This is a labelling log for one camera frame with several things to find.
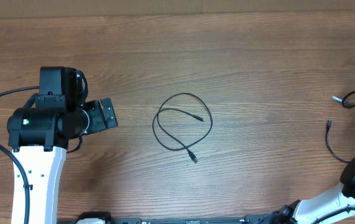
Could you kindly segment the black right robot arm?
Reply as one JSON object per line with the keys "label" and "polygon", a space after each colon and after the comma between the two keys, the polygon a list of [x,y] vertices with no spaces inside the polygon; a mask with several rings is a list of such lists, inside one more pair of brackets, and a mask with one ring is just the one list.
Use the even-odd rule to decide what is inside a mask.
{"label": "black right robot arm", "polygon": [[[344,108],[355,108],[355,90],[335,100]],[[329,143],[331,125],[329,119],[326,146],[335,159],[346,164],[339,184],[314,198],[284,205],[280,210],[264,215],[257,223],[335,223],[355,216],[355,157],[345,161],[333,152]]]}

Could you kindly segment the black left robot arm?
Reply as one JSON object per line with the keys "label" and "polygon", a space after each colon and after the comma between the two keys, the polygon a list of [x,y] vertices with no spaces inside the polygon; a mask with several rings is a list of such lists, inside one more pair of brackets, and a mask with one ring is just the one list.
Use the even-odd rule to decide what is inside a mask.
{"label": "black left robot arm", "polygon": [[14,168],[12,223],[56,223],[68,142],[118,125],[110,98],[86,101],[87,81],[70,67],[41,67],[39,93],[7,121]]}

